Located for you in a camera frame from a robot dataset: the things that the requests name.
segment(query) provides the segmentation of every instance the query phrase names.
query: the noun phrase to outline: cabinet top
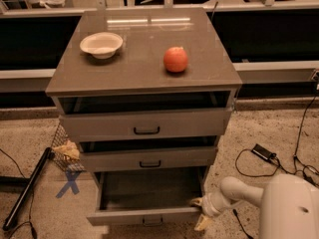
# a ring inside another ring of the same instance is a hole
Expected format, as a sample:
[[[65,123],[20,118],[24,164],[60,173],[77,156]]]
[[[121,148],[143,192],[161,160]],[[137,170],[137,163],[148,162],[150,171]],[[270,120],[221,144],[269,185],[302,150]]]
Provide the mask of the cabinet top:
[[[81,41],[99,32],[120,35],[124,44],[109,59],[81,51]],[[162,58],[183,47],[188,66],[166,71]],[[239,87],[234,70],[202,8],[87,11],[83,14],[47,88],[48,96],[99,96]]]

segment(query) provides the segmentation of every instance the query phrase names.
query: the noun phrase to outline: blue tape cross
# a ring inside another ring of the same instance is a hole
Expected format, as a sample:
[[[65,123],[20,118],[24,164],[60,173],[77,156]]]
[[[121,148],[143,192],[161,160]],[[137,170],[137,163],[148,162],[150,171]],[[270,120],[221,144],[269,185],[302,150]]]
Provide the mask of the blue tape cross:
[[[72,192],[76,195],[80,192],[78,185],[76,183],[76,179],[77,177],[80,175],[81,171],[75,171],[75,172],[71,172],[71,171],[66,171],[66,176],[68,178],[67,183],[63,186],[63,188],[61,188],[60,192],[56,195],[57,198],[61,198],[65,192],[67,192],[67,190],[69,189],[69,187],[71,187]]]

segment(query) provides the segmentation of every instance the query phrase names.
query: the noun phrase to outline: power adapter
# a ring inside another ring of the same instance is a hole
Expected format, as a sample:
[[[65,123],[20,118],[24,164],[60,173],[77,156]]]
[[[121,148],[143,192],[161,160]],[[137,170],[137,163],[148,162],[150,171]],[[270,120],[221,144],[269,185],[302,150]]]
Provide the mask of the power adapter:
[[[270,162],[270,158],[276,156],[275,153],[269,151],[268,149],[264,148],[263,146],[259,144],[257,144],[251,152],[266,162]]]

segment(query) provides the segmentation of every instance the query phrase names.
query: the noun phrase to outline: white bowl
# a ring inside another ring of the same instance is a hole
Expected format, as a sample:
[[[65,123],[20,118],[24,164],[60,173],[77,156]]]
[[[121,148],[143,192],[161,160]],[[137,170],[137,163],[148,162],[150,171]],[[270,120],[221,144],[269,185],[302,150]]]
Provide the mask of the white bowl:
[[[80,44],[83,52],[92,54],[97,59],[107,59],[115,54],[123,44],[121,36],[102,32],[86,37]]]

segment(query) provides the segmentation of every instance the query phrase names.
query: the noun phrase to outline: white robotic arm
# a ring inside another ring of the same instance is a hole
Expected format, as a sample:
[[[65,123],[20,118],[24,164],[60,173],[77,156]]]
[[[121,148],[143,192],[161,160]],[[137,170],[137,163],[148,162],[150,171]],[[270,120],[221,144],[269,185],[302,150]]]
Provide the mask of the white robotic arm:
[[[287,174],[274,176],[262,189],[225,177],[220,187],[192,204],[202,214],[195,230],[203,230],[226,209],[247,201],[260,208],[260,239],[319,238],[319,190],[304,179]]]

